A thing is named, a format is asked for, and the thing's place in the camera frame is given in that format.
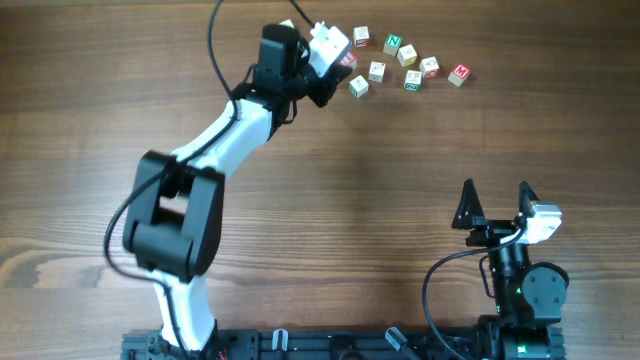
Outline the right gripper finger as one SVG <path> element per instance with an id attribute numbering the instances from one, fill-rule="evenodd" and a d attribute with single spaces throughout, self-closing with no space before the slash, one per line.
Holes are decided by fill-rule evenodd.
<path id="1" fill-rule="evenodd" d="M 451 227 L 472 230 L 485 226 L 485 215 L 474 181 L 469 178 L 463 184 L 462 194 Z"/>
<path id="2" fill-rule="evenodd" d="M 519 200 L 519 213 L 523 217 L 533 217 L 534 215 L 533 206 L 535 202 L 539 200 L 539 198 L 526 181 L 522 181 L 519 184 L 518 200 Z"/>

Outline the wooden block green letter side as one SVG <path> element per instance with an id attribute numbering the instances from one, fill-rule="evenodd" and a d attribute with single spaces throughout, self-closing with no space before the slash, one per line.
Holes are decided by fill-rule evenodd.
<path id="1" fill-rule="evenodd" d="M 349 91 L 355 98 L 360 98 L 369 90 L 369 84 L 366 79 L 359 75 L 349 82 Z"/>

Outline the red letter U block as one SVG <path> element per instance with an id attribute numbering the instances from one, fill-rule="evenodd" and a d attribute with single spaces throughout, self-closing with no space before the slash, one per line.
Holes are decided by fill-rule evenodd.
<path id="1" fill-rule="evenodd" d="M 357 57 L 352 53 L 348 52 L 345 57 L 340 61 L 341 66 L 349 67 L 351 69 L 357 68 Z"/>

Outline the wooden block with picture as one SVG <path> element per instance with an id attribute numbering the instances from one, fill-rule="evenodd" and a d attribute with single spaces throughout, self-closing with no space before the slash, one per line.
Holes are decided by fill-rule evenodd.
<path id="1" fill-rule="evenodd" d="M 385 63 L 372 61 L 369 68 L 368 79 L 373 82 L 381 83 L 384 78 L 385 68 Z"/>

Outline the wooden block green Z side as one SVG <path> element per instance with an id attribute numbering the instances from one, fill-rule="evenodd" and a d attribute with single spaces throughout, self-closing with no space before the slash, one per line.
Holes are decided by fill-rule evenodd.
<path id="1" fill-rule="evenodd" d="M 420 71 L 408 70 L 405 76 L 404 89 L 418 92 L 421 88 L 422 74 Z"/>

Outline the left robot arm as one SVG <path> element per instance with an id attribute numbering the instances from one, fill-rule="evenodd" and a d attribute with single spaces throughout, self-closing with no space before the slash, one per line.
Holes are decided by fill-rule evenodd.
<path id="1" fill-rule="evenodd" d="M 264 26 L 253 77 L 231 92 L 221 116 L 189 144 L 139 161 L 123 246 L 161 304 L 158 341 L 144 349 L 151 359 L 214 358 L 224 347 L 204 275 L 221 239 L 225 182 L 293 121 L 298 100 L 325 106 L 352 71 L 341 63 L 351 48 L 344 33 L 317 23 L 310 34 L 306 40 L 291 26 Z"/>

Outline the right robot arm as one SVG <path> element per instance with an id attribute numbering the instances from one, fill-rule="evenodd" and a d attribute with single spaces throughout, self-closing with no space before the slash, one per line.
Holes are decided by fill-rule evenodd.
<path id="1" fill-rule="evenodd" d="M 532 263 L 528 248 L 551 238 L 562 223 L 561 209 L 543 202 L 528 183 L 519 185 L 519 212 L 513 220 L 485 217 L 476 187 L 464 182 L 452 227 L 468 230 L 466 245 L 491 249 L 492 283 L 486 293 L 495 301 L 495 316 L 478 319 L 467 346 L 473 359 L 540 359 L 566 357 L 562 330 L 557 326 L 567 299 L 568 273 L 549 263 Z"/>

